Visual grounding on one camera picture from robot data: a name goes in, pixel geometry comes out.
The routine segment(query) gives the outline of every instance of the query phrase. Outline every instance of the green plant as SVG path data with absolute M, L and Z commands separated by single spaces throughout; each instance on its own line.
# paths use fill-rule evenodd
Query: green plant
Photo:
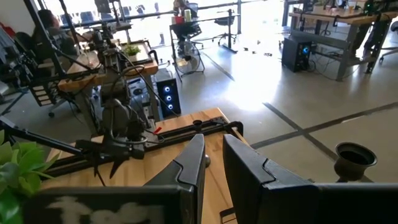
M 40 176 L 59 157 L 45 161 L 44 151 L 36 142 L 4 142 L 0 131 L 0 223 L 22 223 L 21 206 L 41 186 Z
M 135 46 L 135 45 L 127 45 L 127 47 L 124 49 L 124 52 L 128 55 L 128 56 L 135 56 L 137 55 L 139 52 L 141 52 L 141 50 Z

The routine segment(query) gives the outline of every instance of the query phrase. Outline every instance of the wooden workbench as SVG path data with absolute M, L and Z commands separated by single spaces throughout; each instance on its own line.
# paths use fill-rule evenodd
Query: wooden workbench
M 224 114 L 218 108 L 213 108 L 174 119 L 160 121 L 156 123 L 156 126 L 162 127 L 162 131 L 170 131 L 191 125 L 196 119 L 205 121 L 219 116 L 224 116 Z M 224 133 L 215 133 L 205 136 L 206 154 L 209 155 L 211 159 L 210 166 L 206 168 L 205 193 L 203 196 L 202 223 L 206 224 L 219 224 L 220 211 L 233 206 L 224 172 L 222 155 L 223 134 Z M 94 139 L 94 141 L 100 140 L 102 140 L 102 137 Z M 166 165 L 181 152 L 187 143 L 188 142 L 183 142 L 148 152 L 145 154 L 143 160 L 130 159 L 122 164 L 112 179 L 109 179 L 109 173 L 113 163 L 99 166 L 99 172 L 107 186 L 142 186 L 166 167 Z M 58 153 L 60 153 L 59 150 L 52 149 L 49 158 Z M 70 156 L 70 154 L 61 152 L 61 157 L 67 156 Z M 102 186 L 98 176 L 94 177 L 92 168 L 57 177 L 53 180 L 47 180 L 43 183 L 42 188 L 86 186 Z M 233 223 L 236 223 L 236 221 L 233 220 L 228 222 L 228 224 Z
M 91 68 L 96 68 L 100 64 L 96 52 L 88 52 L 85 54 L 81 54 L 77 58 L 77 61 L 81 62 L 84 65 L 89 65 Z M 153 60 L 151 63 L 144 64 L 144 66 L 145 69 L 143 72 L 141 72 L 143 76 L 153 75 L 156 74 L 158 71 L 158 66 L 155 60 Z M 86 71 L 85 68 L 83 68 L 77 63 L 74 63 L 69 68 L 67 74 L 84 72 L 84 71 Z M 136 74 L 136 71 L 132 70 L 128 74 L 130 75 Z M 85 87 L 88 82 L 91 82 L 92 85 L 101 85 L 105 81 L 105 78 L 106 78 L 105 74 L 92 74 L 81 80 L 75 80 L 75 81 L 61 80 L 60 83 L 58 84 L 58 87 L 60 90 L 65 92 L 77 91 Z
M 360 16 L 354 18 L 344 18 L 347 16 L 353 16 L 355 14 L 359 14 L 359 11 L 353 11 L 352 13 L 349 13 L 348 9 L 340 9 L 339 11 L 324 10 L 322 13 L 316 13 L 316 14 L 308 12 L 302 15 L 297 12 L 291 12 L 289 13 L 289 16 L 292 17 L 302 16 L 303 18 L 306 19 L 314 19 L 314 20 L 328 21 L 328 22 L 333 22 L 335 20 L 335 16 L 341 16 L 341 18 L 337 18 L 337 22 L 344 22 L 346 24 L 356 24 L 356 25 L 369 24 L 376 21 L 377 18 L 377 16 Z M 382 16 L 380 17 L 380 20 L 384 21 L 387 19 L 393 19 L 397 16 L 398 12 L 383 12 Z

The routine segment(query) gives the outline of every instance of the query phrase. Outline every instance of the computer tower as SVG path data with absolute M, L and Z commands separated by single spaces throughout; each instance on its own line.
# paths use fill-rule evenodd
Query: computer tower
M 282 65 L 292 72 L 308 69 L 310 59 L 311 41 L 300 37 L 285 38 L 282 52 Z
M 166 118 L 170 115 L 173 115 L 172 111 L 174 111 L 176 114 L 180 114 L 180 97 L 178 95 L 176 78 L 164 68 L 159 70 L 159 72 L 155 75 L 155 82 L 159 97 L 165 103 L 164 104 L 160 102 L 163 117 Z

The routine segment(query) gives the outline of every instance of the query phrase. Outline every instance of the concrete floor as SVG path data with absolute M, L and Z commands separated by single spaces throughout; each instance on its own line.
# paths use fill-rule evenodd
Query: concrete floor
M 389 34 L 385 47 L 398 45 Z M 372 75 L 361 67 L 343 82 L 316 73 L 292 73 L 280 65 L 277 42 L 259 45 L 257 54 L 240 50 L 231 54 L 208 44 L 203 50 L 204 74 L 183 77 L 180 85 L 182 113 L 219 107 L 231 121 L 244 123 L 244 137 L 257 151 L 306 179 L 335 182 L 334 147 L 352 141 L 372 150 L 378 163 L 366 172 L 374 182 L 398 182 L 398 55 L 385 58 Z M 263 52 L 272 52 L 272 57 Z M 170 49 L 159 49 L 164 61 Z M 330 65 L 336 71 L 338 63 Z M 375 109 L 340 124 L 328 121 Z M 31 94 L 24 96 L 6 117 L 20 127 L 65 142 L 88 139 L 89 132 L 65 104 L 47 116 Z M 77 118 L 83 121 L 81 114 Z

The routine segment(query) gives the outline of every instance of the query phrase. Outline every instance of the person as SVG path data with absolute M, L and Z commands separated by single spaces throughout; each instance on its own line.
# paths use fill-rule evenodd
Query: person
M 187 6 L 186 0 L 174 0 L 174 15 L 178 16 L 179 14 L 183 17 L 184 12 L 186 9 L 191 11 L 191 17 L 197 18 L 198 14 L 195 10 L 191 9 Z M 180 26 L 175 26 L 173 31 L 178 39 L 178 45 L 180 46 L 180 50 L 183 47 L 183 43 L 185 42 L 185 38 L 188 34 L 194 33 L 196 31 L 196 23 L 189 23 L 189 24 L 181 24 Z
M 52 14 L 52 12 L 48 9 L 41 9 L 37 11 L 40 20 L 44 28 L 47 30 L 48 34 L 52 37 L 59 37 L 59 47 L 60 50 L 70 56 L 78 56 L 77 49 L 75 48 L 75 41 L 73 40 L 72 34 L 70 31 L 65 31 L 60 28 L 60 22 L 58 19 Z M 35 27 L 32 38 L 36 43 L 36 52 L 39 60 L 45 60 L 50 58 L 50 52 L 48 50 L 44 50 L 43 46 L 43 37 L 41 36 L 37 27 Z M 92 34 L 85 33 L 82 36 L 78 36 L 79 42 L 84 42 L 90 40 L 92 38 Z
M 378 11 L 397 11 L 398 10 L 398 0 L 390 0 L 388 6 L 385 5 L 385 2 L 375 2 L 374 8 L 378 9 Z M 388 24 L 390 23 L 389 20 L 375 22 L 372 28 L 371 33 L 369 34 L 368 39 L 364 44 L 364 52 L 363 56 L 367 56 L 372 52 L 373 46 L 378 42 L 381 41 L 382 34 L 385 29 L 388 29 Z M 351 56 L 355 57 L 356 51 L 362 45 L 363 40 L 366 37 L 366 33 L 368 32 L 371 24 L 363 24 L 358 27 L 358 31 L 356 33 L 355 40 L 353 42 L 353 46 L 351 49 Z

